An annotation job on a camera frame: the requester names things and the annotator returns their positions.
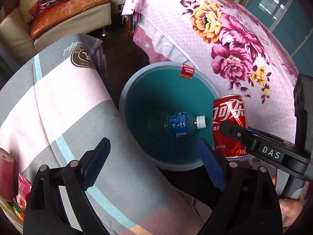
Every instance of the floral blanket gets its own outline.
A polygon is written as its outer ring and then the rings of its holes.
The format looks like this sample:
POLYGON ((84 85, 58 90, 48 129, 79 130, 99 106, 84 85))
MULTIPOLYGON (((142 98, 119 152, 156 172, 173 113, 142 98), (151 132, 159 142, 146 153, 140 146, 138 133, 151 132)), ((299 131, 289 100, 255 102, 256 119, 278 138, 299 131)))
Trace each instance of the floral blanket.
POLYGON ((245 8, 232 0, 126 0, 122 14, 143 15, 221 93, 241 94, 248 126, 294 141, 298 71, 245 8))

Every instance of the red label sticker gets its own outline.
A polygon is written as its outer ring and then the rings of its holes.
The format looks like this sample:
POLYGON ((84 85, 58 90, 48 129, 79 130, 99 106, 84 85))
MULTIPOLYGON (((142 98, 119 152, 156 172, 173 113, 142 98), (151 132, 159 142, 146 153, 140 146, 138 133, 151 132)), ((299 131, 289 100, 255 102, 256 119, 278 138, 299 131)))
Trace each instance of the red label sticker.
POLYGON ((194 67, 191 67, 189 65, 183 64, 180 76, 190 80, 192 78, 194 72, 195 72, 195 68, 194 67))

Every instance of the orange leather cushion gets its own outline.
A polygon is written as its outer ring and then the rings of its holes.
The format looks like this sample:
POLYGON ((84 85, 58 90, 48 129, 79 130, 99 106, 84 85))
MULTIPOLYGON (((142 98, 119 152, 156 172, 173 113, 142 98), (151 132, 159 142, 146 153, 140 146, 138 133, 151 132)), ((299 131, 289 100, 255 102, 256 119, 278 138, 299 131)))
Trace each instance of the orange leather cushion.
POLYGON ((68 0, 39 13, 31 24, 30 37, 37 39, 57 24, 68 20, 92 7, 109 3, 111 0, 68 0))

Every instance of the gray bucket rim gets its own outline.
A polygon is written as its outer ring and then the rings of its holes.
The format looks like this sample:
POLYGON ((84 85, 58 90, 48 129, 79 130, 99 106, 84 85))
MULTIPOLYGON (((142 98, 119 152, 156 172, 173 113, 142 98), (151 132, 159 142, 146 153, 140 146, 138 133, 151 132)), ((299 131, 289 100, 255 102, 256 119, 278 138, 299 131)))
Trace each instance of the gray bucket rim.
MULTIPOLYGON (((128 93, 130 93, 130 91, 132 90, 134 85, 140 79, 142 79, 148 73, 151 73, 151 72, 156 71, 156 70, 162 70, 162 69, 179 69, 179 70, 181 70, 182 66, 183 66, 183 64, 178 63, 178 62, 157 62, 157 63, 153 63, 153 64, 145 66, 144 68, 137 71, 134 75, 132 75, 132 77, 127 81, 126 85, 123 88, 123 91, 122 91, 122 94, 120 97, 119 106, 118 106, 119 113, 120 113, 121 117, 123 118, 124 122, 126 123, 125 104, 127 102, 128 93)), ((214 95, 214 97, 216 99, 222 96, 220 91, 214 86, 212 81, 206 75, 204 75, 202 72, 198 71, 195 68, 193 75, 197 76, 197 78, 200 79, 209 88, 209 90, 211 91, 211 93, 214 95)), ((160 169, 165 169, 165 170, 170 170, 170 171, 187 171, 187 170, 199 168, 200 166, 203 165, 201 159, 196 160, 196 161, 189 163, 189 164, 167 164, 167 163, 163 163, 163 162, 160 162, 160 161, 152 158, 148 154, 146 154, 146 155, 157 165, 157 167, 159 167, 160 169)))

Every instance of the dark floor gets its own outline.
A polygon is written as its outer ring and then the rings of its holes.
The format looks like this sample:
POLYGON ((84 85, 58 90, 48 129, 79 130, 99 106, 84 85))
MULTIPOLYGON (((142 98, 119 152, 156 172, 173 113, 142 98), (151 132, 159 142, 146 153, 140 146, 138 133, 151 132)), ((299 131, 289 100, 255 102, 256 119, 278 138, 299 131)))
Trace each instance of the dark floor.
MULTIPOLYGON (((106 37, 100 37, 99 31, 91 35, 103 40, 103 51, 107 61, 108 91, 118 108, 125 84, 134 73, 149 65, 149 59, 141 48, 126 37, 121 20, 113 23, 107 30, 109 35, 106 37)), ((211 208, 221 195, 220 190, 214 188, 203 166, 191 171, 161 170, 161 172, 173 186, 194 196, 211 208)))
POLYGON ((125 84, 134 73, 149 65, 149 58, 141 48, 127 38, 123 25, 115 23, 106 30, 109 35, 105 37, 100 36, 99 31, 90 35, 103 41, 103 52, 107 62, 107 88, 118 108, 125 84))
POLYGON ((0 90, 4 87, 4 85, 7 83, 8 80, 9 80, 9 76, 0 67, 0 90))

